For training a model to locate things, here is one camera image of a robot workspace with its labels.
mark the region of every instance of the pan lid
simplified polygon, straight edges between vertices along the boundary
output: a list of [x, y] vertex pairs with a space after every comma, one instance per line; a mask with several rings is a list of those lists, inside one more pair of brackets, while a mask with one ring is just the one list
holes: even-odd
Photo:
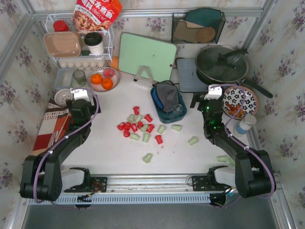
[[242, 53], [247, 51], [236, 51], [224, 45], [211, 45], [198, 53], [196, 66], [201, 75], [213, 81], [233, 83], [241, 80], [249, 69], [248, 61]]

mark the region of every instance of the gray cloth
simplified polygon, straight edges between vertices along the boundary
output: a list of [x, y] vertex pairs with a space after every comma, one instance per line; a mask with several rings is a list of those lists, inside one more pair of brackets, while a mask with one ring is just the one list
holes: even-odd
[[177, 87], [170, 81], [158, 83], [156, 92], [159, 100], [164, 106], [165, 112], [170, 112], [175, 104], [179, 103]]

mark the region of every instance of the teal bin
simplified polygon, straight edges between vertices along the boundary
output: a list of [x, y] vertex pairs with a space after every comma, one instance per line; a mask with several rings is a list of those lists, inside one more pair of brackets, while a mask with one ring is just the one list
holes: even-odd
[[155, 93], [155, 89], [156, 89], [156, 87], [153, 87], [153, 88], [151, 89], [151, 96], [152, 96], [152, 101], [153, 101], [154, 107], [155, 107], [156, 110], [157, 110], [157, 114], [158, 114], [158, 116], [159, 116], [160, 121], [161, 121], [162, 123], [164, 123], [164, 124], [169, 124], [169, 123], [175, 123], [175, 122], [178, 122], [178, 121], [182, 120], [183, 117], [184, 117], [184, 116], [186, 115], [186, 113], [187, 113], [187, 109], [186, 109], [185, 103], [184, 103], [184, 101], [183, 101], [183, 99], [182, 99], [182, 96], [181, 96], [179, 90], [177, 90], [177, 92], [178, 92], [178, 99], [179, 99], [179, 104], [183, 107], [183, 111], [182, 111], [182, 114], [181, 114], [179, 117], [170, 119], [170, 118], [167, 116], [166, 112], [164, 112], [164, 111], [157, 105], [157, 103], [155, 102], [155, 100], [153, 99], [153, 94]]

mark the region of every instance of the blue label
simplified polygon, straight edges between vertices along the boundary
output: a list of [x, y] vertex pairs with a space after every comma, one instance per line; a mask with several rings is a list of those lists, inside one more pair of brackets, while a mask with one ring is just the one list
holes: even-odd
[[245, 135], [248, 131], [244, 130], [240, 127], [240, 123], [236, 126], [236, 131], [237, 133], [239, 133], [240, 135]]

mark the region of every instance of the food package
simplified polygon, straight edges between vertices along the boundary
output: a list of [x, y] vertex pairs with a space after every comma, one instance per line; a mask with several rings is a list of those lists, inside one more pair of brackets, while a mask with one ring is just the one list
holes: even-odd
[[78, 31], [108, 30], [121, 11], [119, 0], [77, 0], [72, 20]]

